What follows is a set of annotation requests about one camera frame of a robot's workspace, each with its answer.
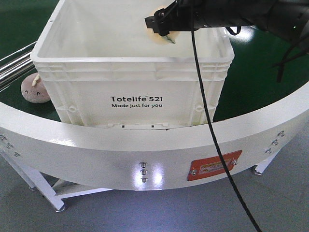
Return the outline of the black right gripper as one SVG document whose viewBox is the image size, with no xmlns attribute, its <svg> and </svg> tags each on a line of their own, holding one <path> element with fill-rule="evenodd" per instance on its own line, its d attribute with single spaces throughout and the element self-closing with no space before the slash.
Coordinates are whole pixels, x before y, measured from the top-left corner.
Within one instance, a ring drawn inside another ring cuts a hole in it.
<svg viewBox="0 0 309 232">
<path fill-rule="evenodd" d="M 180 30 L 249 26 L 255 6 L 254 0 L 175 0 L 144 20 L 160 36 Z M 176 7 L 176 15 L 168 15 Z"/>
</svg>

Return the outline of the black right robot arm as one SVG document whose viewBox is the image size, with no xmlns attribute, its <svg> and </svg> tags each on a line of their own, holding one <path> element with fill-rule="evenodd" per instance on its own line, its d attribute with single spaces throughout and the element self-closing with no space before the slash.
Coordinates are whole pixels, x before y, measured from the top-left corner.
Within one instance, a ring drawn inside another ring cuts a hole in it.
<svg viewBox="0 0 309 232">
<path fill-rule="evenodd" d="M 145 18 L 160 36 L 175 31 L 256 26 L 290 43 L 309 32 L 307 0 L 176 0 Z"/>
</svg>

